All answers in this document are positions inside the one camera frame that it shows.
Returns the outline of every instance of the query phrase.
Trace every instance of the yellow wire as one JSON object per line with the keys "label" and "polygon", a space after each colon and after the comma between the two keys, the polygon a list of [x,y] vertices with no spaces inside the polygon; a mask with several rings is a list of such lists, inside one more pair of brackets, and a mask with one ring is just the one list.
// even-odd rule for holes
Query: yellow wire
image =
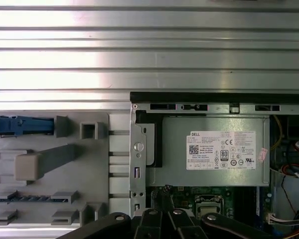
{"label": "yellow wire", "polygon": [[284,239],[293,238],[293,237],[295,237],[295,236],[298,236],[298,235],[299,235],[299,233],[297,233],[297,234],[294,234],[294,235],[292,235],[292,236],[288,236],[288,237],[286,237],[286,238],[284,238]]}
{"label": "yellow wire", "polygon": [[281,141],[283,140],[283,127],[282,127],[282,125],[281,125],[278,117],[274,116],[274,118],[275,118],[275,120],[276,120],[276,122],[278,124],[280,135],[279,135],[279,138],[278,138],[277,142],[273,146],[271,146],[270,151],[272,151],[275,148],[277,148],[280,145]]}

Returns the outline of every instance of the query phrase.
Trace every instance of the blue latch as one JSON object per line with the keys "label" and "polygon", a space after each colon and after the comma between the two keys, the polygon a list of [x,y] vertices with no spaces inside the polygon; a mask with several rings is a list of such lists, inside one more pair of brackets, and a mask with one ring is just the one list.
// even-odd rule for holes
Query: blue latch
{"label": "blue latch", "polygon": [[53,134],[54,119],[0,116],[0,135]]}

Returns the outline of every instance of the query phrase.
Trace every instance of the motherboard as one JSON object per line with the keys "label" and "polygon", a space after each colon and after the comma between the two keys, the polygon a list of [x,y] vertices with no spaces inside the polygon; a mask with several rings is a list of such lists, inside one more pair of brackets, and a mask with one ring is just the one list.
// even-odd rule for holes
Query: motherboard
{"label": "motherboard", "polygon": [[[150,193],[160,187],[149,187]],[[220,213],[234,218],[234,189],[232,187],[174,187],[171,191],[175,208],[189,209],[200,219],[207,213]]]}

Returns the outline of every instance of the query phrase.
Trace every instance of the cable connector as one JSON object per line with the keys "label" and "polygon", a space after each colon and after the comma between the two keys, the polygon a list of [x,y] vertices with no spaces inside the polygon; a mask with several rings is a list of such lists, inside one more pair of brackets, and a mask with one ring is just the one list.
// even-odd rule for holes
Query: cable connector
{"label": "cable connector", "polygon": [[276,224],[274,221],[271,220],[271,216],[276,216],[274,213],[268,213],[266,215],[266,222],[269,224],[269,225],[273,225],[273,224]]}

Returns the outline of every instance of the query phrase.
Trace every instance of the qr code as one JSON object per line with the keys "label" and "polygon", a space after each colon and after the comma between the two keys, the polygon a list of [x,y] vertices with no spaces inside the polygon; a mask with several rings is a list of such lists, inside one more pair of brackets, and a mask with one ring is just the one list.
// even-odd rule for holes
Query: qr code
{"label": "qr code", "polygon": [[189,154],[199,154],[199,145],[191,144],[189,146]]}

